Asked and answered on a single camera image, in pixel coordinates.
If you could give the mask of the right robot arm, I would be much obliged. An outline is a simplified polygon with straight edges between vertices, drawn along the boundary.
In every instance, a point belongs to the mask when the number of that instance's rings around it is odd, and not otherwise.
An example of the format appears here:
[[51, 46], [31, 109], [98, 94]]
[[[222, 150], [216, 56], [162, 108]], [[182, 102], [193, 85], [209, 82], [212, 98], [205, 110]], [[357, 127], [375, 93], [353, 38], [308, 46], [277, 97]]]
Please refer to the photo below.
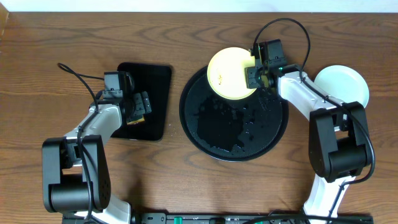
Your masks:
[[248, 88], [273, 88], [309, 121], [308, 155], [315, 171], [302, 223], [337, 223], [350, 185], [367, 181], [375, 168], [364, 106], [337, 99], [312, 82], [298, 65], [249, 65]]

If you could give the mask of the light blue plate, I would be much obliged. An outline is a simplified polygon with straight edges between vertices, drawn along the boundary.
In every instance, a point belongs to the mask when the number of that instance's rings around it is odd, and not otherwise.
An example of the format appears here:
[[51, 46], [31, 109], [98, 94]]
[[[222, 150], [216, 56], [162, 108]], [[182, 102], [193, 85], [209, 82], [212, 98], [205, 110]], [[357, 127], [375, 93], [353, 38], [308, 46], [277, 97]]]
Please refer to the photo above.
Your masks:
[[368, 84], [356, 70], [347, 66], [331, 65], [324, 68], [316, 76], [315, 84], [345, 103], [357, 101], [364, 107], [368, 105]]

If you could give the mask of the green yellow sponge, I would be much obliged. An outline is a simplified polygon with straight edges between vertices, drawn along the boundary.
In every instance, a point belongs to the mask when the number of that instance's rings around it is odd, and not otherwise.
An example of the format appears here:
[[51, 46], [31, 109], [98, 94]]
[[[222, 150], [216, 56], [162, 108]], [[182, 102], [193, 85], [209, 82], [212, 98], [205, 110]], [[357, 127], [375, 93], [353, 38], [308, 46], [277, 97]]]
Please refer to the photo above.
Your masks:
[[143, 123], [144, 121], [145, 121], [144, 116], [139, 115], [139, 116], [134, 116], [132, 118], [127, 119], [126, 124], [127, 125], [135, 125], [135, 124]]

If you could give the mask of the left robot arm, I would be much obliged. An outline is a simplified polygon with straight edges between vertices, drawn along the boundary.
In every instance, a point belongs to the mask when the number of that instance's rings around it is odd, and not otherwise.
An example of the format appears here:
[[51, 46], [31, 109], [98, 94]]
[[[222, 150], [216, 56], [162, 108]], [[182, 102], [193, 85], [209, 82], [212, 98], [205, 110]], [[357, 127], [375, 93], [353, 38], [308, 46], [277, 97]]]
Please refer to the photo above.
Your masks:
[[131, 96], [121, 90], [104, 91], [75, 129], [46, 139], [42, 145], [45, 209], [61, 213], [62, 223], [138, 223], [131, 205], [111, 191], [104, 146], [119, 128], [151, 111], [145, 91]]

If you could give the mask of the yellow plate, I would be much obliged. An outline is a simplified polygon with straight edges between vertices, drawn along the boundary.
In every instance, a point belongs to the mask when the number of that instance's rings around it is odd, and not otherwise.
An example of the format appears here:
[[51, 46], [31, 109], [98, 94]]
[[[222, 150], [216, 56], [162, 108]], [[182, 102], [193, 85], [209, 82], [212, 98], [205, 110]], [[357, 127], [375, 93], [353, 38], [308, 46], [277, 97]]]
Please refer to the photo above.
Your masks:
[[246, 68], [254, 66], [254, 57], [246, 49], [228, 47], [217, 52], [207, 68], [207, 79], [212, 90], [228, 100], [241, 100], [256, 89], [246, 85]]

